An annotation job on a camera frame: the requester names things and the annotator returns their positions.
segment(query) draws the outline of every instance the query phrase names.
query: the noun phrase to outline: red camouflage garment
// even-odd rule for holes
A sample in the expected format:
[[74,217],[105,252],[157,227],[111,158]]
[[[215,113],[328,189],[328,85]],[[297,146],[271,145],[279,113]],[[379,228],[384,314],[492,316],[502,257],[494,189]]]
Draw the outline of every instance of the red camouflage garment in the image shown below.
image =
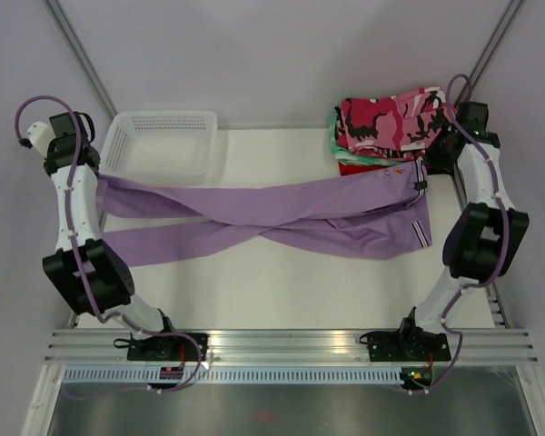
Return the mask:
[[449,125],[439,86],[380,99],[347,98],[338,110],[337,144],[353,154],[416,159]]

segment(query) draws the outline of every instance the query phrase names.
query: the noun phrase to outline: purple cable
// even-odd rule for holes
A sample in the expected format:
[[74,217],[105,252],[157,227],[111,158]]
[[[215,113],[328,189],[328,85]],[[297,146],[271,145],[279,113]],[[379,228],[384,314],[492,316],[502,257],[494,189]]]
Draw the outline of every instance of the purple cable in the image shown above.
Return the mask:
[[[22,140],[22,135],[20,133],[20,116],[22,115],[22,112],[29,104],[32,104],[39,100],[50,100],[52,102],[59,103],[69,113],[71,117],[71,121],[73,122],[74,131],[76,132],[73,161],[71,162],[71,169],[69,171],[69,175],[66,178],[67,189],[64,191],[64,216],[66,219],[66,226],[71,234],[69,239],[71,240],[71,246],[73,248],[74,260],[76,261],[76,265],[79,270],[79,275],[81,276],[81,281],[83,282],[84,291],[87,294],[87,299],[89,301],[89,304],[91,305],[91,309],[93,310],[93,313],[95,317],[97,318],[97,320],[102,324],[105,324],[112,318],[121,317],[123,321],[125,322],[125,324],[127,324],[132,329],[137,330],[143,334],[147,334],[149,336],[156,336],[156,337],[166,337],[166,336],[180,337],[191,342],[193,347],[196,349],[198,362],[196,363],[196,366],[192,374],[190,375],[190,377],[188,377],[188,379],[183,381],[182,383],[179,383],[177,386],[174,386],[173,388],[157,390],[159,393],[161,393],[162,391],[167,391],[167,392],[180,391],[186,388],[187,386],[189,386],[192,383],[192,380],[194,379],[194,377],[197,375],[198,371],[200,371],[201,356],[202,356],[202,350],[200,349],[200,345],[192,336],[189,336],[183,332],[176,332],[171,324],[170,324],[170,328],[172,330],[171,332],[152,332],[150,330],[142,329],[135,322],[129,319],[129,317],[122,315],[119,312],[111,312],[107,314],[106,316],[103,316],[103,314],[99,310],[99,306],[97,305],[97,301],[93,295],[93,291],[91,290],[91,285],[89,284],[89,280],[87,279],[87,275],[84,271],[83,260],[81,259],[81,254],[79,253],[79,247],[76,240],[76,234],[74,232],[73,216],[71,213],[71,189],[69,189],[69,187],[73,185],[74,173],[76,172],[77,161],[79,159],[79,153],[81,151],[81,129],[79,127],[79,120],[74,114],[73,109],[71,109],[71,107],[67,103],[65,103],[63,100],[53,97],[51,95],[37,95],[36,97],[29,98],[24,103],[22,103],[20,107],[18,108],[18,110],[16,111],[15,131],[16,131],[16,138],[18,139],[19,142]],[[120,391],[136,391],[141,389],[146,389],[146,388],[126,388]],[[81,399],[87,400],[87,399],[96,398],[99,396],[99,395],[95,395],[94,397],[74,397],[64,391],[63,391],[63,394],[65,394],[68,398],[72,400],[81,400]]]
[[[451,95],[451,89],[454,82],[456,82],[457,79],[464,79],[466,81],[466,86],[468,87],[468,94],[466,96],[465,101],[469,101],[471,99],[472,95],[472,83],[471,79],[466,74],[456,74],[448,83],[448,87],[446,88],[446,95],[447,98],[450,98]],[[492,179],[492,189],[494,190],[495,195],[500,192],[500,186],[499,186],[499,176],[497,174],[497,169],[494,166],[494,163],[490,159],[489,154],[484,150],[482,145],[479,144],[479,142],[474,139],[464,128],[461,126],[461,124],[456,120],[456,111],[454,107],[451,104],[447,105],[448,107],[448,115],[451,119],[452,124],[456,129],[464,135],[466,139],[468,139],[472,145],[477,149],[477,151],[482,154],[482,157],[486,161],[487,165],[489,166],[490,170],[490,178]],[[452,307],[456,302],[461,298],[462,296],[462,290],[463,289],[469,289],[469,288],[486,288],[491,283],[493,283],[497,277],[499,277],[500,270],[502,270],[502,267],[505,263],[505,259],[507,258],[507,251],[509,249],[509,216],[507,214],[507,209],[504,206],[504,203],[502,202],[502,199],[499,196],[495,196],[494,200],[497,202],[497,205],[499,206],[500,210],[500,216],[502,218],[502,229],[503,229],[503,236],[502,236],[502,244],[500,246],[500,254],[499,254],[499,261],[497,262],[497,266],[495,266],[494,271],[488,278],[486,282],[483,283],[470,283],[465,284],[462,286],[461,290],[452,297],[446,308],[441,314],[441,318],[443,320],[446,320],[446,316],[451,311]],[[456,362],[458,361],[458,358],[461,354],[462,350],[462,342],[464,340],[464,334],[460,330],[454,330],[450,328],[446,322],[441,323],[442,328],[444,331],[450,333],[450,334],[458,334],[458,345],[456,346],[456,352],[454,353],[454,357],[452,357],[450,365],[448,365],[448,368],[446,368],[446,371],[442,374],[442,376],[436,380],[436,382],[428,388],[428,391],[431,391],[438,386],[450,375],[451,371],[456,366]],[[416,391],[415,393],[426,393],[426,390]]]

